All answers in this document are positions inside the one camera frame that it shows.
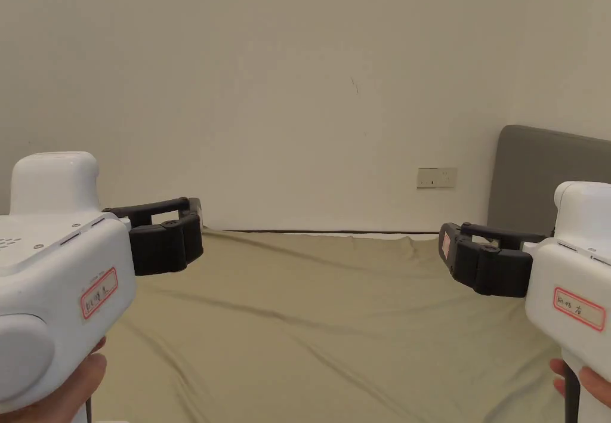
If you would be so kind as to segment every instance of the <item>mattress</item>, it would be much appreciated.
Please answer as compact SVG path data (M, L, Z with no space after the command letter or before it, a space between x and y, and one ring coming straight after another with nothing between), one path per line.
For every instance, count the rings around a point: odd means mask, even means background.
M142 277L108 333L94 420L558 422L524 301L456 283L435 240L209 231L178 274Z

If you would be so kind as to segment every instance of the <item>red label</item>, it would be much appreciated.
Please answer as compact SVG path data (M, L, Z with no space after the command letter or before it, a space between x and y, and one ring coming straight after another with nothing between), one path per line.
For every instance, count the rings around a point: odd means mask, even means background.
M560 287L554 291L554 308L599 332L605 329L607 311L604 307Z
M117 291L118 287L117 270L113 267L98 278L94 286L85 291L81 296L82 317L85 320L90 319L104 302L108 300L108 297Z

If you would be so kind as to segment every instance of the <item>beige sheet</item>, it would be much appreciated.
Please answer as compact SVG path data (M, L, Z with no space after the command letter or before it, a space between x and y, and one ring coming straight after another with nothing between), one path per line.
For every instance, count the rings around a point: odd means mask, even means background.
M524 302L450 277L436 242L209 233L109 332L95 420L562 421Z

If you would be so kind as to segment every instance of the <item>wall socket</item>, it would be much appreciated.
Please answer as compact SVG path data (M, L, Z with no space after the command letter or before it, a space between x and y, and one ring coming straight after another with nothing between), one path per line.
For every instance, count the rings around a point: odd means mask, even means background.
M458 168L418 168L417 189L454 188Z

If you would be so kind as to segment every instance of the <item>gray headboard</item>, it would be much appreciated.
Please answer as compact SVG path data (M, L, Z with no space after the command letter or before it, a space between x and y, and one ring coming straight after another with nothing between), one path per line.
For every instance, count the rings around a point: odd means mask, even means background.
M487 224L550 234L554 192L564 181L611 183L611 141L506 126L497 146Z

